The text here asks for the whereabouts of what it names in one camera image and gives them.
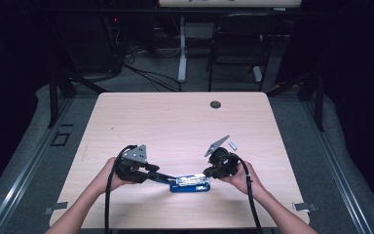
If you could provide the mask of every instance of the person's left hand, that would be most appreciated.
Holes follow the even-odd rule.
[[[115,157],[108,159],[104,167],[99,171],[98,175],[90,183],[89,187],[93,188],[99,195],[105,192],[107,186],[108,177],[111,173],[111,169],[114,166]],[[133,184],[133,182],[121,180],[114,173],[111,180],[111,191],[125,184]]]

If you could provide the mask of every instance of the person's right arm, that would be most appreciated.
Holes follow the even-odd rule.
[[[245,162],[250,173],[251,192],[253,198],[269,213],[282,234],[310,234],[317,233],[305,221],[300,219],[286,207],[284,207],[260,182],[259,177],[250,163]],[[242,193],[247,194],[246,175],[242,164],[238,164],[238,172],[235,175],[220,178],[231,183]]]

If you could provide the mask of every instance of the hand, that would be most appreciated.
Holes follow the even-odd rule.
[[[96,177],[93,179],[93,181],[90,183],[89,187],[94,189],[98,195],[101,195],[105,192],[105,188],[107,186],[108,177],[111,173],[111,169],[114,166],[114,161],[116,158],[110,158],[104,167],[101,169],[101,171],[96,175]],[[114,173],[111,180],[111,191],[118,188],[119,186],[125,185],[125,184],[133,184],[133,182],[121,180],[118,178],[118,176]]]
[[[265,190],[263,184],[260,182],[259,177],[257,176],[256,172],[253,169],[253,166],[245,162],[248,168],[248,172],[250,173],[251,179],[251,187],[253,195],[256,195]],[[242,163],[238,163],[237,165],[238,172],[235,175],[230,175],[224,178],[220,178],[220,180],[224,182],[231,183],[235,186],[239,191],[247,195],[247,181],[246,181],[246,174],[243,168]]]

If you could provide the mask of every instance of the chair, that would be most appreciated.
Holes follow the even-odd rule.
[[[281,30],[281,20],[274,15],[232,14],[219,19],[213,28],[207,62],[208,90],[211,91],[214,65],[262,66],[258,91],[263,87],[272,43]]]

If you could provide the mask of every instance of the person's right hand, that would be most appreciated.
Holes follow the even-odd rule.
[[[263,184],[260,182],[260,179],[257,176],[256,172],[254,171],[253,166],[248,162],[245,162],[245,164],[247,165],[248,172],[250,173],[252,193],[253,195],[255,195],[258,192],[263,191],[264,187],[263,187]],[[231,183],[239,191],[247,195],[246,174],[245,174],[242,163],[238,163],[237,168],[238,168],[238,172],[235,175],[223,177],[223,178],[220,178],[220,180]]]

